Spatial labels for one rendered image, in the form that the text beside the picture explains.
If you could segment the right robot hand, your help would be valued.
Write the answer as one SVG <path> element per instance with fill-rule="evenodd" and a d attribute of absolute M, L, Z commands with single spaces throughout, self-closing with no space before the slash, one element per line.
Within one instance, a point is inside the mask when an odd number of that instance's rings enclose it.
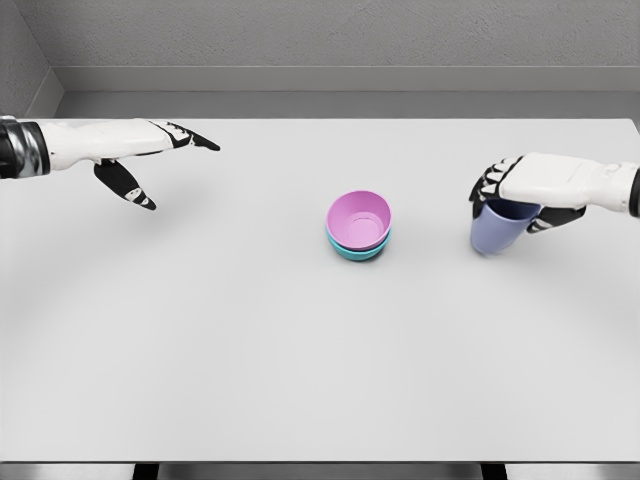
<path fill-rule="evenodd" d="M 623 206 L 611 189 L 606 169 L 576 157 L 529 153 L 489 166 L 472 187 L 469 201 L 477 218 L 490 200 L 541 207 L 527 226 L 531 234 L 580 219 L 589 205 L 615 211 Z"/>

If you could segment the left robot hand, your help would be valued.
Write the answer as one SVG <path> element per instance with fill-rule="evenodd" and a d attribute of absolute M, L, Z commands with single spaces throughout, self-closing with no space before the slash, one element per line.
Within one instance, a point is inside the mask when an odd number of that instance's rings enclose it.
<path fill-rule="evenodd" d="M 154 211 L 156 204 L 133 175 L 119 162 L 132 156 L 155 155 L 186 146 L 220 151 L 212 140 L 170 121 L 115 120 L 96 124 L 90 137 L 94 175 L 118 197 Z"/>

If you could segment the lavender blue cup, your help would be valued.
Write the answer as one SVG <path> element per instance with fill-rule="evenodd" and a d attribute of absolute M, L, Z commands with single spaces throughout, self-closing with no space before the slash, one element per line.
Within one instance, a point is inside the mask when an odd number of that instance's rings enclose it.
<path fill-rule="evenodd" d="M 539 204 L 491 199 L 472 221 L 471 245 L 483 255 L 494 255 L 509 247 L 533 222 Z"/>

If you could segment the pink bowl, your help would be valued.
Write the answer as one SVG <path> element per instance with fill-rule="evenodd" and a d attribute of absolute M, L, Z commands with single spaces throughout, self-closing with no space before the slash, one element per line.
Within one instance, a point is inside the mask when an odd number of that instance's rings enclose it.
<path fill-rule="evenodd" d="M 367 190 L 356 190 L 338 197 L 326 215 L 326 230 L 340 246 L 367 251 L 380 245 L 389 235 L 392 211 L 387 200 Z"/>

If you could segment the teal bowl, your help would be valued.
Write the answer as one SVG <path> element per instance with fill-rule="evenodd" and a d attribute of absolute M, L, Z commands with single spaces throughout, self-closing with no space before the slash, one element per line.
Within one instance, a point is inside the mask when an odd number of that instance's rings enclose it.
<path fill-rule="evenodd" d="M 371 260 L 374 257 L 376 257 L 377 255 L 379 255 L 383 249 L 385 248 L 385 246 L 387 245 L 388 241 L 391 238 L 391 233 L 392 231 L 389 231 L 389 233 L 386 235 L 386 237 L 382 240 L 382 242 L 371 248 L 368 250 L 362 250 L 362 251 L 356 251 L 356 250 L 350 250 L 347 249 L 346 247 L 340 245 L 332 236 L 329 232 L 326 232 L 327 238 L 329 240 L 330 245 L 332 246 L 332 248 L 334 249 L 334 251 L 342 258 L 349 260 L 349 261 L 355 261 L 355 262 L 361 262 L 361 261 L 367 261 L 367 260 Z"/>

